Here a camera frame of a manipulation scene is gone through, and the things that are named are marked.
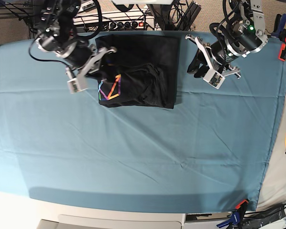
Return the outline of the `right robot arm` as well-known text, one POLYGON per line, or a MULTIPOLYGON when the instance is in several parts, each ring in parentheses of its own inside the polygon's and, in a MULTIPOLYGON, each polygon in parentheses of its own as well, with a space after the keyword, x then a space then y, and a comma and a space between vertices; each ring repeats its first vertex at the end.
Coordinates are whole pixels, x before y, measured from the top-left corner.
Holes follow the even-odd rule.
POLYGON ((102 29, 101 7, 97 0, 94 4, 97 9, 98 28, 91 35, 81 36, 73 22, 81 7, 81 1, 46 0, 37 28, 37 37, 34 39, 41 51, 54 53, 57 56, 55 62, 65 66, 69 78, 67 85, 72 94, 88 89, 87 78, 105 81, 106 78, 100 73, 102 59, 117 51, 114 47, 98 49, 89 43, 102 29))

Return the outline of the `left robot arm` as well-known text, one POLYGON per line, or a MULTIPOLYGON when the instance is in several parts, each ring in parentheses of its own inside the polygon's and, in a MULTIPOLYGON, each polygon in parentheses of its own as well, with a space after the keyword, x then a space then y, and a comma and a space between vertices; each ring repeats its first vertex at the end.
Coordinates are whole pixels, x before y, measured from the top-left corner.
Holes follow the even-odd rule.
POLYGON ((241 78, 240 69, 231 65, 234 60, 260 52, 268 43, 260 0, 224 0, 222 8, 222 21, 209 25, 216 42, 210 44, 190 34, 185 37, 198 48, 187 73, 215 89, 230 75, 241 78))

